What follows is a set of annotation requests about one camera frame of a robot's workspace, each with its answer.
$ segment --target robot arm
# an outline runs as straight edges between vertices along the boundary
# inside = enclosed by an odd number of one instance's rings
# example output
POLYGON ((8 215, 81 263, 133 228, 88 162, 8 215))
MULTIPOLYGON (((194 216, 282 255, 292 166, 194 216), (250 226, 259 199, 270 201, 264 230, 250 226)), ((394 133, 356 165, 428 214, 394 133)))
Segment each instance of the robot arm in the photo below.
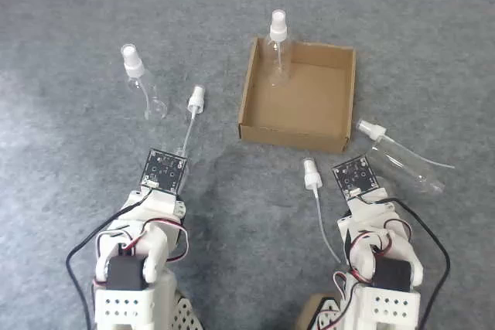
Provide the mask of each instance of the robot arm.
MULTIPOLYGON (((448 253, 414 210, 388 197, 365 156, 338 165, 333 173, 349 207, 337 221, 349 270, 334 274, 335 282, 336 277, 345 281, 345 293, 339 287, 340 303, 339 298, 321 295, 310 299, 297 329, 414 330, 418 326, 423 330, 435 296, 449 274, 448 253), (423 266, 410 244, 411 226, 395 212, 393 202, 423 226, 445 256, 445 273, 429 298, 421 322, 421 296, 416 289, 423 281, 423 266), (305 313, 314 313, 309 322, 305 313)), ((315 190, 319 185, 311 186, 315 190)))
POLYGON ((167 268, 167 262, 182 259, 189 249, 183 227, 186 207, 174 192, 180 187, 185 161, 151 150, 141 190, 131 192, 121 210, 141 200, 140 204, 97 235, 94 302, 98 329, 169 330, 174 323, 185 321, 202 329, 167 268), (172 256, 180 237, 186 249, 172 256))

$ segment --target white spray nozzle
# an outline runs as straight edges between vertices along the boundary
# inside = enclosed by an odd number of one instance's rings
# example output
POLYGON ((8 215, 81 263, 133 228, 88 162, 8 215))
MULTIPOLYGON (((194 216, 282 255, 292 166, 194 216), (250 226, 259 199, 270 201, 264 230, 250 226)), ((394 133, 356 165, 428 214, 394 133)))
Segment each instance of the white spray nozzle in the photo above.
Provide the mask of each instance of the white spray nozzle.
POLYGON ((283 42, 287 39, 285 12, 281 9, 276 9, 271 13, 270 38, 275 42, 283 42))
POLYGON ((317 189, 319 189, 322 183, 322 177, 318 173, 315 160, 313 158, 305 158, 302 160, 304 165, 304 183, 306 189, 311 189, 315 193, 315 197, 318 198, 317 189))
POLYGON ((145 73, 145 67, 134 44, 124 44, 121 48, 121 54, 124 58, 125 72, 129 77, 138 78, 145 73))
POLYGON ((359 119, 356 124, 356 129, 365 133, 368 137, 370 137, 373 141, 376 141, 379 137, 385 135, 387 129, 376 124, 372 124, 366 120, 359 119))
POLYGON ((189 99, 187 104, 187 110, 196 116, 196 114, 201 114, 203 112, 204 106, 204 87, 196 85, 193 90, 193 94, 189 99))

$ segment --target open cardboard tray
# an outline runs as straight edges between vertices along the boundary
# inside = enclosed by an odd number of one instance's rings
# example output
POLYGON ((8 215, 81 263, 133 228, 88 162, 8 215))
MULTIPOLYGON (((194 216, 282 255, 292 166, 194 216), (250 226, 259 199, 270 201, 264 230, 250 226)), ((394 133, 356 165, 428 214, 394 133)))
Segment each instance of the open cardboard tray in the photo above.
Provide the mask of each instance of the open cardboard tray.
POLYGON ((321 43, 293 43, 290 79, 273 87, 261 68, 261 44, 251 49, 239 136, 245 141, 343 152, 350 138, 356 52, 321 43))

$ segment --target gray floor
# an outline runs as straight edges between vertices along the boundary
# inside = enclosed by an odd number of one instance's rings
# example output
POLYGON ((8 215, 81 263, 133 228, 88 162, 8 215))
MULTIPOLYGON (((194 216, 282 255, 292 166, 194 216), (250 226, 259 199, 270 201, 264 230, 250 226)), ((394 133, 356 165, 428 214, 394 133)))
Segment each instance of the gray floor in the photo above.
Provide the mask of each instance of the gray floor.
MULTIPOLYGON (((316 157, 339 246, 345 203, 330 169, 370 142, 355 134, 345 154, 327 155, 238 140, 251 38, 276 7, 298 39, 357 48, 355 118, 457 166, 439 172, 443 197, 406 195, 452 255, 428 328, 493 327, 495 0, 0 0, 1 328, 83 328, 65 256, 135 189, 150 146, 181 142, 195 83, 207 87, 207 107, 183 193, 192 250, 173 270, 203 323, 286 329, 311 293, 333 290, 338 266, 300 160, 316 157), (126 96, 126 42, 169 87, 158 130, 126 96)), ((427 298, 442 257, 414 228, 427 298)), ((74 266, 88 285, 92 244, 74 266)))

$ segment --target clear plastic spray bottle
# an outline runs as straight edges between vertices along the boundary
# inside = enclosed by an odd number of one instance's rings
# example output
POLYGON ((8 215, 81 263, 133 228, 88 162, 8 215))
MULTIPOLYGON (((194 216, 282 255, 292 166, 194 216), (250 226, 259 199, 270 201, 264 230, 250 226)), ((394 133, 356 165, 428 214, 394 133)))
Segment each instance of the clear plastic spray bottle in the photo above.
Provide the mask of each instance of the clear plastic spray bottle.
POLYGON ((291 41, 287 35, 285 12, 276 9, 271 14, 270 33, 261 49, 265 75, 272 86, 284 84, 289 79, 291 66, 291 41))
POLYGON ((125 72, 128 75, 127 86, 138 101, 141 112, 147 121, 159 121, 167 115, 168 105, 160 99, 157 79, 143 65, 133 44, 121 48, 125 72))
POLYGON ((402 186, 420 193, 435 196, 443 192, 445 186, 437 179, 431 165, 454 168, 452 165, 434 162, 415 154, 385 135, 387 130, 380 125, 360 119, 356 128, 375 141, 366 153, 371 168, 383 173, 385 178, 398 181, 402 186))

